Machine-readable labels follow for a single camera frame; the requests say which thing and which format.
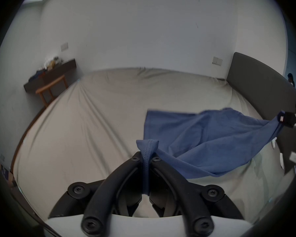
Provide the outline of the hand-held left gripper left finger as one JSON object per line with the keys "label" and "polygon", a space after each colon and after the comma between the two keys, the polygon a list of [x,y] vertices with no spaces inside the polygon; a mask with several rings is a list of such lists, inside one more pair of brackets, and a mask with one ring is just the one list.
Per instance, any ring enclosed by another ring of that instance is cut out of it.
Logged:
{"label": "hand-held left gripper left finger", "polygon": [[80,229],[86,236],[107,236],[110,216],[132,217],[142,201],[142,161],[136,152],[104,180],[71,184],[48,219],[83,215]]}

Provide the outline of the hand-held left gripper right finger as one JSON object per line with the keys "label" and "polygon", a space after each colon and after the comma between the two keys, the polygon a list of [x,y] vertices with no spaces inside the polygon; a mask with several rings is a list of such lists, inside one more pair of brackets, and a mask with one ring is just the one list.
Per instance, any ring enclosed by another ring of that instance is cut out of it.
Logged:
{"label": "hand-held left gripper right finger", "polygon": [[176,169],[154,156],[149,164],[149,200],[160,217],[183,216],[187,236],[209,236],[211,216],[243,220],[223,188],[188,182]]}

